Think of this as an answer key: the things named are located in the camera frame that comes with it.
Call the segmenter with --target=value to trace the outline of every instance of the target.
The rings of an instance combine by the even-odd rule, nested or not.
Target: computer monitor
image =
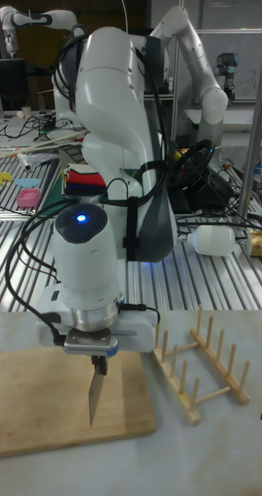
[[[26,104],[28,87],[23,59],[0,59],[0,95],[3,110],[20,110]]]

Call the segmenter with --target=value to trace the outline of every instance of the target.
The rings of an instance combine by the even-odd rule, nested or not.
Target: red cloth
[[[68,176],[68,183],[72,184],[89,184],[92,186],[102,186],[105,187],[105,182],[102,179],[102,176],[98,172],[95,174],[80,174],[75,170],[70,170]]]

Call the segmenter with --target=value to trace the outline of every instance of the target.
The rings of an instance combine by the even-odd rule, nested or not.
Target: steering wheel
[[[169,169],[167,188],[179,191],[192,186],[209,165],[214,149],[214,144],[210,139],[204,139],[190,146],[188,151]]]

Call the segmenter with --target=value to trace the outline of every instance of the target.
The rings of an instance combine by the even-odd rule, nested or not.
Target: cutting board
[[[93,426],[88,356],[60,348],[0,353],[0,457],[145,436],[155,420],[138,353],[109,361]]]

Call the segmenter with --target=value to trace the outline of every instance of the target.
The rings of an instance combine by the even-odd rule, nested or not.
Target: plastic bottle
[[[187,235],[187,242],[200,255],[227,257],[235,246],[235,233],[228,226],[199,226]]]

